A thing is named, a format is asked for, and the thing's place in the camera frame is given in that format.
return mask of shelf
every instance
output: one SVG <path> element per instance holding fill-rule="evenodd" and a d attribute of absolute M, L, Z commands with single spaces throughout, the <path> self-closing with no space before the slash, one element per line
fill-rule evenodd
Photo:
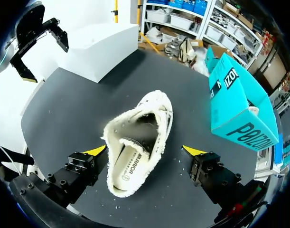
<path fill-rule="evenodd" d="M 229 16 L 231 19 L 233 19 L 236 22 L 238 22 L 242 27 L 244 27 L 244 29 L 246 29 L 253 37 L 255 37 L 261 43 L 261 40 L 246 25 L 244 25 L 243 22 L 241 22 L 238 18 L 235 18 L 233 15 L 231 15 L 230 13 L 228 13 L 226 10 L 222 9 L 219 6 L 215 6 L 215 9 L 223 12 L 224 14 Z"/>
<path fill-rule="evenodd" d="M 218 41 L 216 41 L 216 40 L 210 38 L 210 37 L 207 36 L 207 35 L 204 35 L 204 38 L 208 39 L 208 40 L 209 40 L 210 42 L 212 42 L 212 43 L 217 44 L 217 45 L 220 46 L 220 47 L 226 48 L 223 44 L 221 44 L 220 42 L 218 42 Z M 231 53 L 232 53 L 232 55 L 233 55 L 233 56 L 234 56 L 234 57 L 235 57 L 239 62 L 241 62 L 244 66 L 247 66 L 247 63 L 245 63 L 244 60 L 242 60 L 240 57 L 238 57 L 235 53 L 233 53 L 233 52 L 231 52 Z"/>
<path fill-rule="evenodd" d="M 179 10 L 179 11 L 182 11 L 182 12 L 185 12 L 185 13 L 189 13 L 191 15 L 194 15 L 198 18 L 204 18 L 204 16 L 202 15 L 199 15 L 195 12 L 192 12 L 192 11 L 189 11 L 189 10 L 186 10 L 186 9 L 181 9 L 181 8 L 177 8 L 177 7 L 173 7 L 173 6 L 170 6 L 170 5 L 164 5 L 164 4 L 157 4 L 157 3 L 146 3 L 147 6 L 160 6 L 160 7 L 166 7 L 166 8 L 170 8 L 170 9 L 174 9 L 174 10 Z"/>
<path fill-rule="evenodd" d="M 236 40 L 238 40 L 238 41 L 239 41 L 239 42 L 240 42 L 244 47 L 246 47 L 246 49 L 247 49 L 248 51 L 250 51 L 251 53 L 255 54 L 255 51 L 251 50 L 250 47 L 248 47 L 248 46 L 244 43 L 244 41 L 243 41 L 242 39 L 238 38 L 235 34 L 231 33 L 230 31 L 228 31 L 227 29 L 225 29 L 223 26 L 219 25 L 218 23 L 216 23 L 216 22 L 214 22 L 214 21 L 212 21 L 212 20 L 210 20 L 209 23 L 212 24 L 212 25 L 214 25 L 214 26 L 216 26 L 216 27 L 218 27 L 219 29 L 221 29 L 221 30 L 223 30 L 223 31 L 225 31 L 225 32 L 227 32 L 227 33 L 229 33 L 230 36 L 232 36 L 233 38 L 235 38 Z"/>
<path fill-rule="evenodd" d="M 182 29 L 182 28 L 178 28 L 178 27 L 175 27 L 173 25 L 171 25 L 170 23 L 161 23 L 161 22 L 155 22 L 155 21 L 152 21 L 152 20 L 145 20 L 145 22 L 148 22 L 148 23 L 154 23 L 154 24 L 159 24 L 159 25 L 164 25 L 164 26 L 167 26 L 167 27 L 171 27 L 171 28 L 174 28 L 174 29 L 178 29 L 178 30 L 181 30 L 183 32 L 186 32 L 186 33 L 189 33 L 195 37 L 198 36 L 198 34 L 196 32 L 193 32 L 193 31 L 190 31 L 190 30 L 185 30 L 185 29 Z"/>

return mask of white storage bin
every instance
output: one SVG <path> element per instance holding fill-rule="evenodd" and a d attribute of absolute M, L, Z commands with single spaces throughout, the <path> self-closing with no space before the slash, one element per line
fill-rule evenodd
<path fill-rule="evenodd" d="M 171 20 L 170 20 L 171 25 L 184 29 L 184 30 L 189 30 L 192 24 L 192 21 L 176 13 L 171 13 L 170 16 L 171 16 Z"/>
<path fill-rule="evenodd" d="M 171 41 L 173 41 L 176 37 L 167 35 L 165 33 L 163 33 L 163 39 L 162 39 L 162 43 L 170 43 Z"/>
<path fill-rule="evenodd" d="M 222 32 L 220 30 L 218 30 L 215 27 L 212 27 L 210 25 L 208 25 L 208 28 L 207 28 L 205 34 L 215 41 L 219 41 L 221 36 L 222 36 Z"/>
<path fill-rule="evenodd" d="M 229 50 L 233 50 L 235 48 L 235 46 L 237 45 L 237 43 L 231 39 L 228 36 L 223 36 L 223 38 L 221 39 L 221 44 L 223 44 L 226 48 L 228 48 Z"/>
<path fill-rule="evenodd" d="M 169 14 L 156 10 L 147 10 L 147 19 L 155 22 L 166 23 L 168 22 Z"/>
<path fill-rule="evenodd" d="M 246 36 L 240 29 L 237 29 L 234 34 L 241 40 L 244 39 L 244 37 Z"/>
<path fill-rule="evenodd" d="M 228 25 L 227 25 L 227 31 L 228 31 L 229 33 L 234 33 L 234 32 L 236 31 L 236 26 L 234 26 L 234 25 L 231 24 L 231 23 L 228 23 Z"/>

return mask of bolt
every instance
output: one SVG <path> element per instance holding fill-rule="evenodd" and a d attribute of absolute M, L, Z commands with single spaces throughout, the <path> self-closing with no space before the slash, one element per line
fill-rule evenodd
<path fill-rule="evenodd" d="M 20 192 L 19 192 L 19 194 L 20 194 L 21 196 L 24 195 L 24 194 L 26 194 L 26 190 L 21 189 Z"/>
<path fill-rule="evenodd" d="M 48 181 L 51 183 L 55 182 L 55 177 L 52 173 L 48 173 Z"/>
<path fill-rule="evenodd" d="M 28 189 L 32 189 L 32 188 L 34 188 L 34 184 L 33 183 L 29 183 L 28 184 Z"/>
<path fill-rule="evenodd" d="M 65 186 L 65 185 L 67 184 L 67 181 L 66 181 L 66 180 L 61 180 L 61 181 L 59 182 L 59 184 L 60 184 L 61 186 Z"/>

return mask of cardboard box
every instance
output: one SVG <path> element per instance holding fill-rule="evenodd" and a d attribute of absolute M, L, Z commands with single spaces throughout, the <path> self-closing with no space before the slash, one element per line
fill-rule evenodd
<path fill-rule="evenodd" d="M 209 77 L 211 132 L 254 151 L 279 141 L 267 93 L 240 64 L 223 54 Z M 250 106 L 259 108 L 256 115 Z"/>
<path fill-rule="evenodd" d="M 215 45 L 209 45 L 206 58 L 205 58 L 205 63 L 208 68 L 208 72 L 211 73 L 213 69 L 215 68 L 216 64 L 222 57 L 223 53 L 227 53 L 229 56 L 232 58 L 234 57 L 232 55 L 232 52 L 226 48 L 220 47 L 220 46 L 215 46 Z"/>
<path fill-rule="evenodd" d="M 250 28 L 250 30 L 253 29 L 253 20 L 250 22 L 249 20 L 247 20 L 242 14 L 238 15 L 238 19 L 244 24 L 246 25 L 248 28 Z"/>
<path fill-rule="evenodd" d="M 202 48 L 204 46 L 203 40 L 201 40 L 201 39 L 192 39 L 190 42 L 191 42 L 191 45 L 193 47 L 201 47 Z"/>
<path fill-rule="evenodd" d="M 233 15 L 235 18 L 239 15 L 239 12 L 241 9 L 237 9 L 233 5 L 226 2 L 226 4 L 223 6 L 223 9 Z"/>
<path fill-rule="evenodd" d="M 160 32 L 161 33 L 165 33 L 165 34 L 167 34 L 169 36 L 172 36 L 172 37 L 176 37 L 177 36 L 177 34 L 169 27 L 162 27 L 160 29 Z"/>
<path fill-rule="evenodd" d="M 261 41 L 263 41 L 263 37 L 260 35 L 260 33 L 258 33 L 258 32 L 255 32 L 255 35 L 261 40 Z"/>

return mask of white shoe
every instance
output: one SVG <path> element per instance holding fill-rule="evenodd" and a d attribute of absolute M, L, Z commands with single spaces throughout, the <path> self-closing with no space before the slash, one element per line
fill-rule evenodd
<path fill-rule="evenodd" d="M 107 184 L 117 197 L 128 197 L 145 182 L 161 159 L 172 126 L 172 105 L 159 90 L 111 120 L 103 131 L 109 156 Z"/>

